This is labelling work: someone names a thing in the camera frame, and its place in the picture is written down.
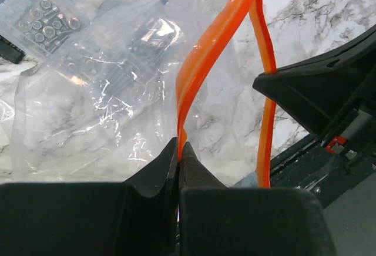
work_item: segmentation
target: metal nut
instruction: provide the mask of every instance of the metal nut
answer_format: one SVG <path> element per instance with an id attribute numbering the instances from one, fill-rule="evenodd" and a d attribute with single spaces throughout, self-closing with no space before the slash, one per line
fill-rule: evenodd
<path id="1" fill-rule="evenodd" d="M 18 23 L 22 32 L 29 32 L 31 30 L 31 23 L 29 21 L 20 21 Z"/>
<path id="2" fill-rule="evenodd" d="M 40 30 L 42 29 L 42 23 L 39 20 L 34 20 L 32 25 L 33 29 Z"/>
<path id="3" fill-rule="evenodd" d="M 70 18 L 70 20 L 68 21 L 68 25 L 71 29 L 73 30 L 77 30 L 81 27 L 81 21 L 76 18 L 76 17 L 72 17 Z"/>
<path id="4" fill-rule="evenodd" d="M 34 40 L 37 43 L 41 43 L 45 40 L 45 37 L 41 33 L 36 33 L 35 36 L 34 36 Z"/>
<path id="5" fill-rule="evenodd" d="M 49 0 L 41 0 L 41 7 L 44 9 L 44 10 L 48 10 L 50 9 L 52 6 L 51 2 Z"/>
<path id="6" fill-rule="evenodd" d="M 58 14 L 56 17 L 60 19 L 61 23 L 63 23 L 63 25 L 66 29 L 69 28 L 69 25 L 64 18 L 64 14 Z"/>
<path id="7" fill-rule="evenodd" d="M 46 38 L 53 38 L 56 35 L 56 31 L 52 26 L 45 26 L 42 32 Z"/>
<path id="8" fill-rule="evenodd" d="M 63 27 L 63 25 L 60 21 L 54 20 L 54 21 L 52 21 L 52 27 L 56 30 L 59 30 L 59 29 L 61 29 L 61 27 Z"/>
<path id="9" fill-rule="evenodd" d="M 30 15 L 35 20 L 41 20 L 43 18 L 43 10 L 41 10 L 40 8 L 33 8 L 30 10 Z"/>
<path id="10" fill-rule="evenodd" d="M 56 5 L 54 5 L 54 6 L 51 8 L 51 10 L 48 11 L 48 12 L 45 12 L 45 14 L 43 14 L 43 16 L 49 16 L 49 15 L 51 15 L 51 14 L 54 14 L 54 13 L 57 12 L 57 11 L 59 11 L 59 8 L 58 8 Z"/>

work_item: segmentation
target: marble surface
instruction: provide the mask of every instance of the marble surface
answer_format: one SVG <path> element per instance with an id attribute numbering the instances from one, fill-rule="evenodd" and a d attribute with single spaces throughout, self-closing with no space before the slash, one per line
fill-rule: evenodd
<path id="1" fill-rule="evenodd" d="M 270 34 L 274 43 L 277 66 L 281 67 L 299 60 L 307 59 L 345 44 L 363 33 L 376 23 L 376 0 L 264 0 L 264 9 Z M 208 11 L 218 12 L 222 1 L 208 3 Z M 253 79 L 262 72 L 256 40 L 250 21 L 245 20 L 234 36 L 234 47 L 239 73 L 249 85 L 240 95 L 248 104 L 238 106 L 237 114 L 247 116 L 247 123 L 233 123 L 233 131 L 238 140 L 242 140 L 246 161 L 237 163 L 216 163 L 211 154 L 231 153 L 231 144 L 217 141 L 201 144 L 200 157 L 206 167 L 222 182 L 231 185 L 248 175 L 256 168 L 257 145 L 264 98 L 252 90 Z M 26 58 L 20 65 L 10 64 L 0 59 L 0 93 L 26 69 L 37 65 L 31 58 Z M 200 123 L 202 133 L 215 128 L 216 116 L 207 114 Z M 278 109 L 274 128 L 273 154 L 277 154 L 304 137 L 307 132 L 286 112 Z M 12 163 L 9 140 L 0 132 L 0 181 L 11 180 Z"/>

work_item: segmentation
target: plastic packaging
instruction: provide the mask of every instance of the plastic packaging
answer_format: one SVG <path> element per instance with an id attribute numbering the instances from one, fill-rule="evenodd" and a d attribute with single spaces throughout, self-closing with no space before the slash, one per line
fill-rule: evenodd
<path id="1" fill-rule="evenodd" d="M 16 180 L 124 180 L 159 154 L 176 133 L 174 79 L 187 45 L 163 10 L 114 7 L 21 74 Z"/>
<path id="2" fill-rule="evenodd" d="M 97 16 L 134 1 L 0 0 L 0 35 L 43 62 Z"/>
<path id="3" fill-rule="evenodd" d="M 21 74 L 15 96 L 9 88 L 1 97 L 15 180 L 124 180 L 176 136 L 176 76 L 217 12 L 211 0 L 149 1 L 96 17 Z M 185 125 L 202 163 L 228 186 L 252 171 L 234 127 L 249 120 L 234 119 L 244 90 L 237 71 L 229 43 Z"/>

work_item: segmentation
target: orange ribbon cable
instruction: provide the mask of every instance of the orange ribbon cable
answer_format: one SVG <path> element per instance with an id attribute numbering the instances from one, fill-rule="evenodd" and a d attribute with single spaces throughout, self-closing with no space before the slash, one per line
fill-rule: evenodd
<path id="1" fill-rule="evenodd" d="M 277 71 L 273 44 L 263 12 L 263 0 L 229 0 L 207 28 L 184 62 L 176 79 L 177 135 L 179 159 L 187 139 L 184 123 L 202 83 L 214 63 L 249 13 L 265 73 Z M 266 99 L 257 155 L 257 179 L 260 187 L 270 187 L 270 156 L 276 103 Z"/>
<path id="2" fill-rule="evenodd" d="M 184 123 L 202 83 L 255 0 L 228 0 L 224 9 L 193 47 L 176 79 L 179 159 L 186 141 Z"/>
<path id="3" fill-rule="evenodd" d="M 253 24 L 254 34 L 259 45 L 261 60 L 265 74 L 276 73 L 277 65 L 274 56 L 273 43 L 266 25 L 263 0 L 256 0 L 249 10 L 249 16 Z M 273 143 L 273 126 L 276 114 L 276 103 L 266 98 L 263 121 L 261 123 L 260 141 L 257 153 L 257 181 L 259 187 L 270 187 L 270 156 Z"/>

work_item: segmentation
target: metal screw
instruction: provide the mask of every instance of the metal screw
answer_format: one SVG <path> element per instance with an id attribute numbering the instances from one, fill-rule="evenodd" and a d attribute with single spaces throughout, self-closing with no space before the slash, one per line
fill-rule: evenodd
<path id="1" fill-rule="evenodd" d="M 58 14 L 56 17 L 60 19 L 61 23 L 63 23 L 63 25 L 66 29 L 69 28 L 68 23 L 66 23 L 66 21 L 65 21 L 64 14 Z"/>
<path id="2" fill-rule="evenodd" d="M 54 5 L 52 8 L 51 8 L 51 10 L 49 10 L 48 12 L 45 12 L 45 14 L 43 14 L 43 16 L 49 16 L 49 15 L 51 15 L 51 14 L 54 14 L 56 11 L 58 11 L 59 10 L 59 8 L 56 6 L 56 5 Z"/>
<path id="3" fill-rule="evenodd" d="M 68 25 L 71 29 L 77 30 L 81 27 L 81 21 L 78 18 L 72 17 L 68 21 Z"/>
<path id="4" fill-rule="evenodd" d="M 73 32 L 73 30 L 64 30 L 64 31 L 56 31 L 56 34 L 60 37 L 60 36 L 68 35 L 72 32 Z"/>
<path id="5" fill-rule="evenodd" d="M 54 43 L 54 41 L 56 41 L 57 39 L 59 38 L 59 36 L 55 36 L 54 38 L 50 39 L 50 40 L 45 40 L 43 43 L 46 45 L 46 46 L 50 46 L 52 43 Z"/>
<path id="6" fill-rule="evenodd" d="M 22 32 L 29 32 L 31 30 L 31 24 L 29 21 L 20 21 L 18 26 L 21 28 Z"/>
<path id="7" fill-rule="evenodd" d="M 51 2 L 49 0 L 41 0 L 41 7 L 44 9 L 44 10 L 48 10 L 50 9 L 52 6 Z"/>
<path id="8" fill-rule="evenodd" d="M 55 41 L 55 45 L 56 46 L 61 46 L 66 40 L 67 40 L 68 36 L 65 36 L 64 38 L 62 38 L 61 40 L 59 41 Z"/>
<path id="9" fill-rule="evenodd" d="M 54 53 L 57 49 L 58 49 L 59 46 L 55 45 L 53 46 L 50 50 L 49 50 L 49 53 Z"/>
<path id="10" fill-rule="evenodd" d="M 55 16 L 57 15 L 58 13 L 55 12 L 53 15 L 49 16 L 49 17 L 44 17 L 42 18 L 42 22 L 45 24 L 45 25 L 49 25 L 50 21 L 55 18 Z"/>
<path id="11" fill-rule="evenodd" d="M 40 8 L 34 8 L 30 10 L 30 15 L 36 20 L 41 20 L 43 18 L 43 11 Z"/>
<path id="12" fill-rule="evenodd" d="M 33 21 L 31 26 L 35 30 L 40 30 L 42 28 L 42 23 L 39 20 L 35 20 L 35 21 Z"/>
<path id="13" fill-rule="evenodd" d="M 37 43 L 41 43 L 45 40 L 45 37 L 41 33 L 36 33 L 35 36 L 34 36 L 34 40 Z"/>
<path id="14" fill-rule="evenodd" d="M 42 32 L 46 38 L 53 38 L 56 35 L 56 31 L 52 26 L 45 26 Z"/>
<path id="15" fill-rule="evenodd" d="M 63 25 L 61 24 L 60 21 L 54 20 L 54 21 L 52 21 L 52 27 L 56 30 L 59 30 L 59 29 L 61 29 L 61 27 L 63 27 Z"/>

